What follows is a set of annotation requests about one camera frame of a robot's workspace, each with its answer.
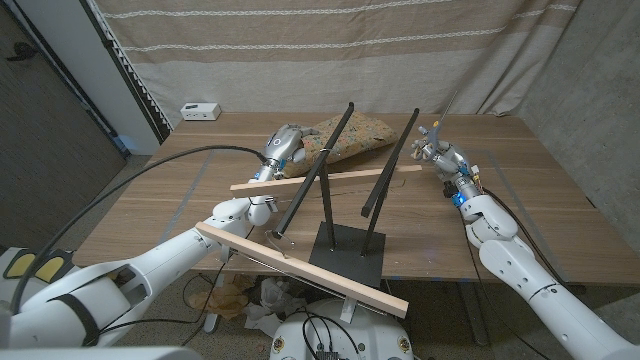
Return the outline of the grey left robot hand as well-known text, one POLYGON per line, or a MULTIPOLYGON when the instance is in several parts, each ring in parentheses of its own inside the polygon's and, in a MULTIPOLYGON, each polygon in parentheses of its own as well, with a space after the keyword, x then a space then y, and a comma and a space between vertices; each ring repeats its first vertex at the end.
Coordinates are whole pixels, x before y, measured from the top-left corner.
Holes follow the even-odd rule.
POLYGON ((287 162, 299 163, 306 157, 302 138, 317 135, 318 130, 298 124, 285 124, 271 135, 264 148, 266 160, 249 182, 265 182, 285 177, 287 162))

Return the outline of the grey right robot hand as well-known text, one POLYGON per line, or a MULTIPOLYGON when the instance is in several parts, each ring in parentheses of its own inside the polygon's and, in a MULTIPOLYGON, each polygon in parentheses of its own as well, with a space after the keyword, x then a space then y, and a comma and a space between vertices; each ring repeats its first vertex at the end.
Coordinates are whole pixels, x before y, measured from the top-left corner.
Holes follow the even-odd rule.
POLYGON ((478 167, 471 165, 466 154, 453 143, 439 140, 441 124, 436 121, 429 129, 420 126, 422 139, 411 144, 411 157, 416 161, 432 163, 438 178, 443 182, 443 195, 456 207, 473 197, 483 195, 478 167))

